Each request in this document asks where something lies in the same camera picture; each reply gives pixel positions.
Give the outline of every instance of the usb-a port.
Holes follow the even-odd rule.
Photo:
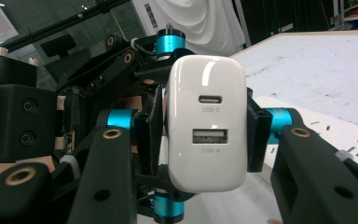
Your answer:
[[[226,129],[194,129],[193,144],[226,144]]]
[[[222,104],[221,96],[201,95],[199,102],[202,104]]]

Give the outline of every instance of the white table surface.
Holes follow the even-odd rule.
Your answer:
[[[254,98],[358,124],[358,31],[275,35],[232,58],[245,68]]]

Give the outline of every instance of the white curtain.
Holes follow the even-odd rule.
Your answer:
[[[230,0],[156,0],[150,3],[163,20],[186,34],[187,49],[198,54],[222,56],[242,50],[245,37]]]

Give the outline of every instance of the usb-c port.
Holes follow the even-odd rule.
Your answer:
[[[222,97],[221,96],[201,95],[199,97],[199,102],[202,104],[222,104]]]

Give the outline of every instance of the metal pole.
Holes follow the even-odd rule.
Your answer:
[[[111,9],[113,7],[118,7],[126,2],[129,2],[130,0],[111,0],[103,2],[103,7],[101,8],[101,5],[97,5],[95,7],[89,8],[88,10],[85,10],[82,13],[78,13],[77,15],[71,16],[63,21],[59,21],[57,23],[54,23],[48,27],[42,28],[38,31],[35,31],[33,33],[29,33],[26,36],[20,36],[12,41],[9,41],[7,43],[4,43],[0,47],[4,47],[8,49],[9,51],[13,51],[16,49],[20,49],[22,47],[25,47],[27,45],[30,45],[38,40],[41,40],[43,38],[46,38],[50,35],[54,35],[58,33],[59,31],[62,31],[68,27],[71,27],[73,25],[76,25],[78,23],[81,23],[82,21],[86,21],[100,13],[103,12],[103,9]]]

